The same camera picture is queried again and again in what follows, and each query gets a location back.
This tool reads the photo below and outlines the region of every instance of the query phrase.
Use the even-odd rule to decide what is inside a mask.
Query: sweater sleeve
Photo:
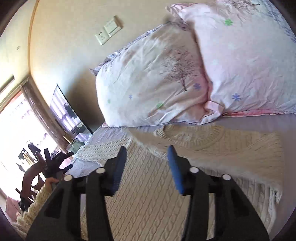
[[[18,217],[16,223],[12,223],[12,226],[14,227],[16,232],[23,239],[26,238],[33,221],[38,215],[46,199],[50,196],[51,192],[52,190],[50,187],[43,186],[40,192],[36,195],[35,202],[32,203],[28,208],[28,211],[24,212],[24,214],[21,217]]]

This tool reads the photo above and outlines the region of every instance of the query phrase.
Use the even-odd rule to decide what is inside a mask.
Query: person's arm
[[[51,184],[57,183],[58,181],[59,180],[53,177],[47,178],[45,180],[45,185],[40,189],[40,192],[36,195],[35,202],[30,205],[27,212],[24,212],[24,214],[21,217],[17,218],[16,223],[12,223],[14,229],[23,239],[26,238],[33,221],[38,215],[46,199],[50,196],[52,192]]]

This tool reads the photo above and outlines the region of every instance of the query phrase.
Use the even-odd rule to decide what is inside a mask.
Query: light switch
[[[106,30],[102,28],[98,34],[95,35],[100,45],[103,45],[110,38]]]
[[[108,23],[106,23],[104,25],[104,28],[105,28],[106,32],[108,33],[109,37],[112,37],[119,30],[121,30],[121,27],[118,26],[114,17]]]

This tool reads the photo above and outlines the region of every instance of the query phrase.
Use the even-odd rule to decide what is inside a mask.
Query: pillowcase
[[[296,112],[296,38],[268,0],[167,7],[194,29],[210,100],[224,115]]]
[[[145,33],[92,71],[108,126],[202,124],[221,115],[207,101],[198,47],[181,19]]]

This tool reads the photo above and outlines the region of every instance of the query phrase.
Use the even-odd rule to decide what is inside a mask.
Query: mattress
[[[214,121],[218,125],[238,130],[258,131],[258,132],[277,132],[280,135],[285,160],[285,178],[284,192],[277,209],[277,219],[270,233],[270,238],[282,229],[296,206],[296,170],[295,154],[296,154],[296,115],[264,115],[251,117],[221,117]],[[161,126],[143,126],[133,127],[143,132],[153,132]],[[86,145],[96,145],[112,140],[118,140],[127,136],[127,127],[100,127],[93,136],[88,140]],[[81,161],[74,158],[72,161],[74,167],[68,174],[74,177],[88,175],[91,171],[99,167],[96,163]],[[81,198],[81,210],[85,205],[85,196]]]

